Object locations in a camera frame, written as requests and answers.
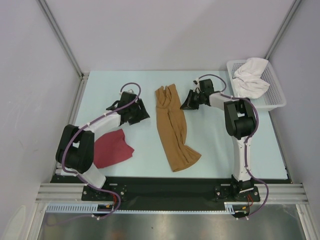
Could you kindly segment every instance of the white wall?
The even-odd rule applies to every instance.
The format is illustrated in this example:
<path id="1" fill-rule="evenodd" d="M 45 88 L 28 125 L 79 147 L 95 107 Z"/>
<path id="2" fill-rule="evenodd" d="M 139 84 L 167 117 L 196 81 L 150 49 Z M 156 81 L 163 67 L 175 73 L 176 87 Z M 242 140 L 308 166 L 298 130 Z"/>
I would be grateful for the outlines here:
<path id="1" fill-rule="evenodd" d="M 0 76 L 1 236 L 50 179 L 79 82 L 35 0 L 1 2 Z"/>
<path id="2" fill-rule="evenodd" d="M 83 71 L 264 57 L 293 0 L 47 0 Z"/>
<path id="3" fill-rule="evenodd" d="M 304 1 L 271 63 L 287 105 L 272 112 L 289 172 L 320 223 L 320 1 Z"/>

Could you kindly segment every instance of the cloth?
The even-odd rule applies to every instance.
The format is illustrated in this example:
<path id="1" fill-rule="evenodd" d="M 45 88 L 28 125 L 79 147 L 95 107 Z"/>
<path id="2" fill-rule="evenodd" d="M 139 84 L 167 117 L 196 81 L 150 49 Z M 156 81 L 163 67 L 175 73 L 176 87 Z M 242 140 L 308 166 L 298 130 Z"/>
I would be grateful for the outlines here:
<path id="1" fill-rule="evenodd" d="M 176 85 L 160 87 L 156 95 L 156 126 L 173 172 L 189 168 L 201 154 L 186 146 L 187 123 Z"/>
<path id="2" fill-rule="evenodd" d="M 98 169 L 102 169 L 131 158 L 134 151 L 126 143 L 122 129 L 108 132 L 94 143 L 93 163 Z"/>
<path id="3" fill-rule="evenodd" d="M 263 58 L 252 57 L 234 72 L 233 85 L 237 97 L 257 99 L 268 91 L 270 84 L 260 78 L 268 62 Z"/>

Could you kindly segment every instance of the white table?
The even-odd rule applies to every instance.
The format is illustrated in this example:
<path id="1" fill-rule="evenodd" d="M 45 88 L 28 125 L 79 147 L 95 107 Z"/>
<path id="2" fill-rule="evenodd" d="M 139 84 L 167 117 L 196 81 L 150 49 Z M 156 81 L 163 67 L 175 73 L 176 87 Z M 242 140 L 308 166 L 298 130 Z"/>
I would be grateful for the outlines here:
<path id="1" fill-rule="evenodd" d="M 199 161 L 188 169 L 172 172 L 162 147 L 156 121 L 155 90 L 160 86 L 175 84 L 183 103 L 193 80 L 204 74 L 216 74 L 228 83 L 225 71 L 92 71 L 89 75 L 76 126 L 103 114 L 114 101 L 120 99 L 122 85 L 136 82 L 142 88 L 142 98 L 149 119 L 129 126 L 122 125 L 127 144 L 134 148 L 133 157 L 121 163 L 101 169 L 113 177 L 170 177 L 170 178 L 230 178 L 233 172 L 234 153 L 231 137 L 227 134 L 224 113 L 213 107 L 201 105 L 199 110 L 185 110 L 187 123 L 186 144 L 202 154 Z M 219 79 L 211 77 L 214 88 L 222 89 Z M 133 85 L 128 89 L 135 93 Z M 259 112 L 260 125 L 252 139 L 252 173 L 257 178 L 287 179 L 284 162 L 276 140 L 268 112 Z"/>

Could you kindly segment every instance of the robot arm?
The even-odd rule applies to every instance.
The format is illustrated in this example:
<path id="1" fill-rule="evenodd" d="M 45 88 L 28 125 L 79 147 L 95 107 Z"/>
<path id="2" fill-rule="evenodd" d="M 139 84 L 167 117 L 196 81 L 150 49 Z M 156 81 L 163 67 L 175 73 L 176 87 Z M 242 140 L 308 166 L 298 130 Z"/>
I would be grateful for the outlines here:
<path id="1" fill-rule="evenodd" d="M 234 195 L 251 191 L 254 188 L 254 182 L 247 171 L 247 169 L 251 170 L 251 138 L 247 141 L 246 148 L 245 140 L 256 127 L 252 106 L 243 99 L 230 99 L 223 96 L 220 91 L 215 91 L 211 79 L 194 83 L 196 84 L 195 90 L 189 91 L 181 109 L 195 110 L 199 109 L 200 104 L 206 104 L 224 111 L 225 127 L 232 137 L 234 149 L 234 168 L 231 177 Z"/>
<path id="2" fill-rule="evenodd" d="M 104 118 L 89 125 L 75 138 L 73 143 L 78 144 L 78 146 L 73 144 L 66 154 L 64 162 L 65 166 L 75 170 L 87 183 L 96 188 L 101 189 L 104 186 L 106 177 L 100 173 L 94 164 L 95 141 L 113 128 L 119 127 L 126 122 L 132 125 L 150 117 L 146 111 L 144 103 L 139 98 L 128 107 L 117 112 L 113 112 L 112 114 L 107 114 L 112 110 L 127 105 L 136 97 L 137 95 L 133 92 L 124 91 L 121 94 L 120 100 L 115 101 L 112 106 L 106 109 L 107 111 L 104 113 Z M 71 124 L 64 128 L 55 155 L 57 162 L 62 163 L 63 154 L 67 145 L 77 131 L 79 131 L 79 127 Z"/>

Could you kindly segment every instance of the brown garment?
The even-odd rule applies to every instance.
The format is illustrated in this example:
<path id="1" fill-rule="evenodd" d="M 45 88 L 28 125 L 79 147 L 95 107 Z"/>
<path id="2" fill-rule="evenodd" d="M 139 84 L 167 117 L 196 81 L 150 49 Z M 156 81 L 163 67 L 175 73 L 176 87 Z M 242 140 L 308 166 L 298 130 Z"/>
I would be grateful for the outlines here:
<path id="1" fill-rule="evenodd" d="M 176 85 L 160 87 L 156 95 L 156 126 L 173 172 L 195 164 L 201 154 L 186 146 L 187 123 Z"/>

